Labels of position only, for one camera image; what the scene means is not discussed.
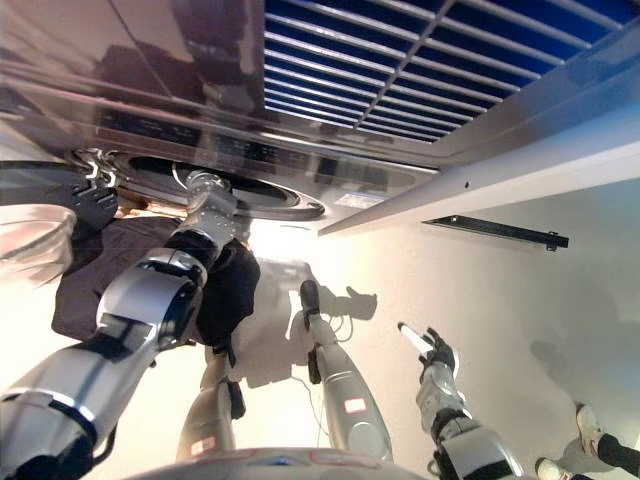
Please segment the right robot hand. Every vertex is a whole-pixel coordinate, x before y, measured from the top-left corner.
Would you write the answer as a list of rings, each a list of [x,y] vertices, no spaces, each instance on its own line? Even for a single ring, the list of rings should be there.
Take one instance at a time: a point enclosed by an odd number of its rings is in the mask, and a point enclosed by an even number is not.
[[[456,372],[457,353],[455,349],[433,327],[428,327],[426,332],[422,334],[405,322],[399,322],[397,328],[418,351],[419,358],[425,366],[432,363],[442,363],[452,373]]]

